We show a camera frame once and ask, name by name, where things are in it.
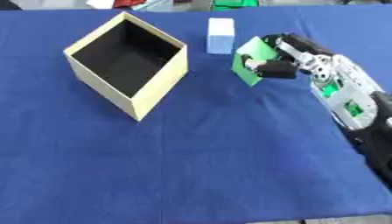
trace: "box wall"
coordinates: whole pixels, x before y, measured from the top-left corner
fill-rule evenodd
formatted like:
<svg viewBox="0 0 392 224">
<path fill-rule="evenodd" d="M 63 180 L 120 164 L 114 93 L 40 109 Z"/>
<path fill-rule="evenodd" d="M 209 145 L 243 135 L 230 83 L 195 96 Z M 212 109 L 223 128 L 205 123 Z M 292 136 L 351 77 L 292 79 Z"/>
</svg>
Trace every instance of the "box wall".
<svg viewBox="0 0 392 224">
<path fill-rule="evenodd" d="M 123 110 L 128 115 L 137 119 L 132 101 L 126 95 L 117 91 L 115 88 L 110 86 L 105 80 L 91 72 L 88 68 L 84 67 L 79 61 L 66 56 L 71 67 L 78 79 L 89 85 L 93 90 L 98 92 L 100 95 L 114 103 L 118 108 Z"/>
<path fill-rule="evenodd" d="M 137 120 L 142 120 L 188 71 L 187 47 L 184 46 L 132 98 Z"/>
</svg>

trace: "white cube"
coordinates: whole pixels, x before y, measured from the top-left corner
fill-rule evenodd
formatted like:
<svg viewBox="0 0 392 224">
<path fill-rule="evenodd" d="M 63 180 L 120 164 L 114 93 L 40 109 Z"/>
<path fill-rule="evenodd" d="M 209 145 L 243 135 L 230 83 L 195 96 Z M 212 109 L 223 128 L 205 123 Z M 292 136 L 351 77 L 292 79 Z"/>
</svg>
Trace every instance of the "white cube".
<svg viewBox="0 0 392 224">
<path fill-rule="evenodd" d="M 235 42 L 235 21 L 232 18 L 208 20 L 207 52 L 230 54 Z"/>
</svg>

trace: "background object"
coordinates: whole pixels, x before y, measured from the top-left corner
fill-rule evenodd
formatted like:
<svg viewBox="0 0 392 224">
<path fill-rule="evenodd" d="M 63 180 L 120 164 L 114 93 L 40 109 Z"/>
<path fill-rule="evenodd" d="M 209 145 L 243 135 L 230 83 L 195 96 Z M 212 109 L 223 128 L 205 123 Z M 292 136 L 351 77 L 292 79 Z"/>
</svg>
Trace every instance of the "background object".
<svg viewBox="0 0 392 224">
<path fill-rule="evenodd" d="M 115 3 L 115 0 L 88 0 L 87 4 L 99 9 L 99 10 L 105 10 L 105 9 L 112 9 L 113 5 Z"/>
<path fill-rule="evenodd" d="M 15 10 L 20 10 L 20 8 L 16 4 L 10 2 L 9 0 L 0 0 L 0 11 L 15 11 Z"/>
</svg>

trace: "white robot part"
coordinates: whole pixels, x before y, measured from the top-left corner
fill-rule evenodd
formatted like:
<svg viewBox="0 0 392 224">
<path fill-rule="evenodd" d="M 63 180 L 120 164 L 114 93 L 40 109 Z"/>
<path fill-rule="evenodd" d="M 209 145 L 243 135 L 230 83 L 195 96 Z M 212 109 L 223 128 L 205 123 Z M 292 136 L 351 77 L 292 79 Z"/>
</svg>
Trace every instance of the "white robot part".
<svg viewBox="0 0 392 224">
<path fill-rule="evenodd" d="M 311 91 L 337 123 L 349 130 L 373 123 L 378 107 L 371 94 L 382 89 L 359 66 L 343 55 L 300 52 L 280 38 L 276 47 L 291 55 L 299 69 L 311 73 Z"/>
</svg>

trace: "cube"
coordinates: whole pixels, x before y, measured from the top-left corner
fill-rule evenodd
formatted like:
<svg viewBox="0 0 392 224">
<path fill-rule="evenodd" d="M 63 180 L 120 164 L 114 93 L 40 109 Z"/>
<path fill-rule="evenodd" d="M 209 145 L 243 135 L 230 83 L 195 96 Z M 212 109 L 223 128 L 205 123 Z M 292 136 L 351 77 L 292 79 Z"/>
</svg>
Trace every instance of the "cube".
<svg viewBox="0 0 392 224">
<path fill-rule="evenodd" d="M 123 12 L 64 53 L 77 78 L 141 121 L 187 72 L 186 49 Z"/>
<path fill-rule="evenodd" d="M 235 21 L 232 18 L 208 20 L 207 52 L 231 54 L 235 42 Z"/>
<path fill-rule="evenodd" d="M 242 64 L 242 55 L 248 54 L 254 60 L 273 60 L 277 57 L 277 52 L 269 45 L 264 43 L 259 37 L 253 37 L 245 45 L 238 48 L 234 55 L 233 72 L 238 74 L 240 78 L 248 85 L 253 87 L 262 78 L 256 74 L 251 73 Z"/>
</svg>

